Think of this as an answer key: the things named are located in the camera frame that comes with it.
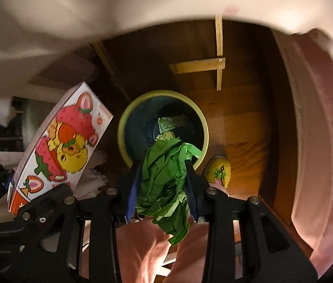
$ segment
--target cartoon character print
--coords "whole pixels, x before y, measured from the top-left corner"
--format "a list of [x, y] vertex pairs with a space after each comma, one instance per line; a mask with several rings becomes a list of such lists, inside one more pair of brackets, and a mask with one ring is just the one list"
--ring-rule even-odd
[[92, 97], [83, 92], [75, 105], [61, 108], [35, 148], [37, 168], [34, 172], [49, 181], [67, 180], [67, 172], [80, 171], [88, 160], [86, 144], [95, 146], [98, 135], [92, 126]]

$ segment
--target pink cloth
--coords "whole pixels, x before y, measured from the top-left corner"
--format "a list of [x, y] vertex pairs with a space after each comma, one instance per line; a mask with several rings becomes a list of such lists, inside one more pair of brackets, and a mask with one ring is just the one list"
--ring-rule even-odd
[[[202, 282], [209, 224], [193, 223], [178, 244], [177, 259], [164, 283]], [[168, 254], [169, 235], [152, 219], [117, 229], [117, 250], [123, 283], [153, 283]]]
[[298, 175], [292, 221], [322, 276], [333, 264], [333, 60], [308, 35], [276, 33], [294, 95]]

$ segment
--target crumpled paper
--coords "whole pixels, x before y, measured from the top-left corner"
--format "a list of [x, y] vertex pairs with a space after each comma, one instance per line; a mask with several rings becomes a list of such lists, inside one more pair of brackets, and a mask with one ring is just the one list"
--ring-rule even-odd
[[148, 149], [141, 168], [141, 184], [137, 200], [138, 213], [154, 217], [165, 233], [173, 235], [175, 246], [189, 231], [188, 204], [184, 192], [185, 160], [202, 156], [202, 152], [178, 138], [157, 140]]

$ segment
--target strawberry picture box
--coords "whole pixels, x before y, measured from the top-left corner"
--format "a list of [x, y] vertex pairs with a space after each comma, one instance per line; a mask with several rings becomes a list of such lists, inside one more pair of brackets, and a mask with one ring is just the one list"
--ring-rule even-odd
[[8, 190], [8, 210], [18, 209], [61, 183], [72, 190], [112, 114], [86, 83], [67, 91], [31, 140]]

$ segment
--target yellow slipper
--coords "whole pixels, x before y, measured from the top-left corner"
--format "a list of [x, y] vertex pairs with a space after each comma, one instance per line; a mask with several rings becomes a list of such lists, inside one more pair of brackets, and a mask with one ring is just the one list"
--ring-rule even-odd
[[231, 164], [223, 156], [214, 156], [207, 164], [203, 175], [209, 183], [219, 184], [227, 188], [231, 179]]

